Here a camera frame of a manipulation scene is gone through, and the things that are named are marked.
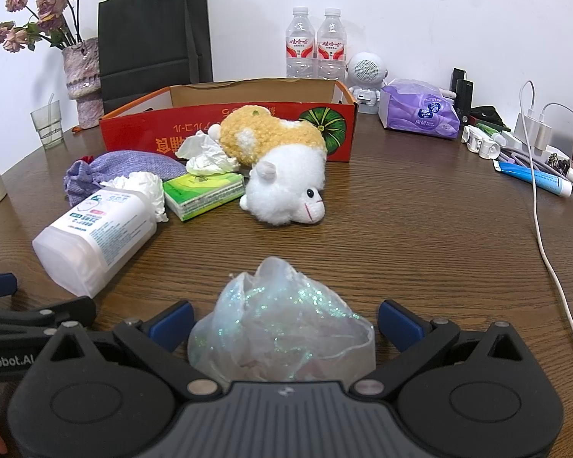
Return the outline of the white wet wipes canister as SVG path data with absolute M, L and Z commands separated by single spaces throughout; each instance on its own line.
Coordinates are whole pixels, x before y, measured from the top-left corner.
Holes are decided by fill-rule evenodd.
M 33 248 L 57 285 L 75 296 L 93 298 L 156 231 L 148 197 L 103 188 L 46 226 Z

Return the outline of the iridescent plastic bag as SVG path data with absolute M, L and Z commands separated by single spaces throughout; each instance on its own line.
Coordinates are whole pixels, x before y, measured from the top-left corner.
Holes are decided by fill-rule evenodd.
M 233 277 L 188 340 L 189 364 L 232 382 L 350 385 L 376 367 L 375 329 L 334 290 L 277 256 Z

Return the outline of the green tissue packet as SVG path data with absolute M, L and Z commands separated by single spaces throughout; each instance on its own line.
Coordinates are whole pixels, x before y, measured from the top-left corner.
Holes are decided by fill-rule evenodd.
M 195 176 L 186 174 L 163 183 L 166 206 L 187 221 L 244 194 L 244 177 L 237 173 Z

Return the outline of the purple knitted pouch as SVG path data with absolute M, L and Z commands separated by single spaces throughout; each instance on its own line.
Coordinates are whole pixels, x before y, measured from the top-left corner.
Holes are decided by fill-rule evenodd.
M 64 190 L 71 207 L 99 190 L 101 182 L 133 172 L 150 172 L 162 181 L 186 174 L 184 164 L 159 153 L 120 150 L 104 153 L 90 164 L 76 160 L 64 177 Z

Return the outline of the white tissue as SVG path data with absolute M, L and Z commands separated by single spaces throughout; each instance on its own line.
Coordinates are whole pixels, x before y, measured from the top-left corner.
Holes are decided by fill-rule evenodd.
M 150 172 L 133 172 L 101 182 L 102 187 L 139 192 L 151 203 L 157 222 L 168 222 L 162 180 Z
M 176 156 L 186 161 L 186 171 L 194 176 L 235 173 L 240 169 L 238 160 L 228 156 L 220 144 L 202 131 L 186 137 Z

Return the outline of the white yellow alpaca plush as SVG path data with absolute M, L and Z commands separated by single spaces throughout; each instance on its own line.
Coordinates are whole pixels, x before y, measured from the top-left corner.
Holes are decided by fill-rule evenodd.
M 288 121 L 261 105 L 243 105 L 208 134 L 249 168 L 240 207 L 271 226 L 317 224 L 325 216 L 327 148 L 306 120 Z

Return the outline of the clear drinking glass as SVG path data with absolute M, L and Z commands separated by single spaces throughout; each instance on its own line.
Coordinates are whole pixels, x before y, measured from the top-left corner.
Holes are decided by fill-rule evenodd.
M 61 105 L 58 100 L 49 102 L 42 108 L 31 112 L 31 118 L 44 150 L 53 148 L 64 141 Z

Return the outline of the white clip holder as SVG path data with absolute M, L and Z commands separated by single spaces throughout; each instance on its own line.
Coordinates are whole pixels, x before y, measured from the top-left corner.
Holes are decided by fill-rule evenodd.
M 502 134 L 487 134 L 484 130 L 466 125 L 461 133 L 461 142 L 467 149 L 477 154 L 480 158 L 496 160 L 501 154 L 501 149 L 506 145 Z

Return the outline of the blue toothpaste tube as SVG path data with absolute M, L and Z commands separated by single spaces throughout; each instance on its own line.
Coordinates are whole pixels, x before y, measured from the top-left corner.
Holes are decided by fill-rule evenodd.
M 494 160 L 493 165 L 497 173 L 511 176 L 528 183 L 535 183 L 537 187 L 552 194 L 559 195 L 559 197 L 570 197 L 573 192 L 573 184 L 559 176 L 506 161 Z

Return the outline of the purple tissue pack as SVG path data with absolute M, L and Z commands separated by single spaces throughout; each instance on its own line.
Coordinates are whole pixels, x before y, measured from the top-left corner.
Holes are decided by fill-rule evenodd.
M 461 128 L 454 99 L 429 83 L 395 79 L 380 90 L 378 115 L 387 130 L 453 140 Z

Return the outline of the white power strip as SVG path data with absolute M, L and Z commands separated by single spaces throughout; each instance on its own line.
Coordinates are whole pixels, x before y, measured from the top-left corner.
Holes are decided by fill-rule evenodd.
M 552 155 L 556 155 L 559 160 L 569 161 L 570 158 L 564 152 L 550 144 L 551 134 L 552 129 L 547 124 L 522 114 L 518 115 L 514 130 L 502 132 L 508 148 L 515 148 L 524 153 L 528 152 L 526 139 L 529 139 L 535 161 L 547 162 Z

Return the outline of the pink textured vase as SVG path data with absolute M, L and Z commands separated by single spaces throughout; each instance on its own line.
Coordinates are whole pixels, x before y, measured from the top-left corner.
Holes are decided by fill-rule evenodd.
M 96 127 L 104 115 L 98 38 L 70 45 L 62 56 L 68 96 L 76 102 L 78 126 Z

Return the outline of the black rectangular boxes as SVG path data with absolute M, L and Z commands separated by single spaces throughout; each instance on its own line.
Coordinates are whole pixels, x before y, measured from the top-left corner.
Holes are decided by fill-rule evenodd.
M 461 124 L 467 124 L 472 107 L 474 83 L 467 79 L 467 73 L 454 68 L 451 73 L 450 90 L 455 94 L 454 109 L 460 117 Z

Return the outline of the white astronaut speaker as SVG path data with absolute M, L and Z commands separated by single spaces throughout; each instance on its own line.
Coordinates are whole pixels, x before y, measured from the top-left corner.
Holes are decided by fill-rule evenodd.
M 388 77 L 383 59 L 370 52 L 355 54 L 346 65 L 346 79 L 358 103 L 359 112 L 375 115 L 379 110 L 380 91 Z

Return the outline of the dried pink flower bouquet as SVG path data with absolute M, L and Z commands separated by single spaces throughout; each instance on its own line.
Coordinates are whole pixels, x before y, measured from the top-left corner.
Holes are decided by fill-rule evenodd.
M 27 11 L 26 23 L 0 22 L 0 47 L 9 53 L 27 48 L 33 51 L 38 42 L 65 50 L 83 42 L 80 34 L 80 0 L 6 0 L 8 13 Z

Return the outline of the black paper shopping bag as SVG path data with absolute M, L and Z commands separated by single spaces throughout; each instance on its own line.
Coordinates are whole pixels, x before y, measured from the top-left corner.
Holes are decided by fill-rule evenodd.
M 214 80 L 208 0 L 105 0 L 98 42 L 106 114 L 163 87 Z

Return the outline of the left water bottle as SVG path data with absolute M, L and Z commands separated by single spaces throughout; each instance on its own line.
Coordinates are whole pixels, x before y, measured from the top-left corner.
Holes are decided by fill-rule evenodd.
M 285 31 L 286 76 L 314 79 L 317 76 L 316 31 L 308 17 L 308 8 L 295 6 Z

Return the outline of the water bottle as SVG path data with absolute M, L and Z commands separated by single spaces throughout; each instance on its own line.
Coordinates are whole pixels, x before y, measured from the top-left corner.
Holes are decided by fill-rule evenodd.
M 317 75 L 343 82 L 346 78 L 346 29 L 339 8 L 325 9 L 325 20 L 317 31 Z
M 314 79 L 317 76 L 316 31 L 308 17 L 308 8 L 295 6 L 285 31 L 286 76 Z

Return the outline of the right water bottle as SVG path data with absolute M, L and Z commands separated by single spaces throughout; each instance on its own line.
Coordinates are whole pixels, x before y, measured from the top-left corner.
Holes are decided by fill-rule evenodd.
M 343 82 L 346 78 L 346 29 L 339 8 L 325 9 L 325 20 L 317 31 L 317 75 Z

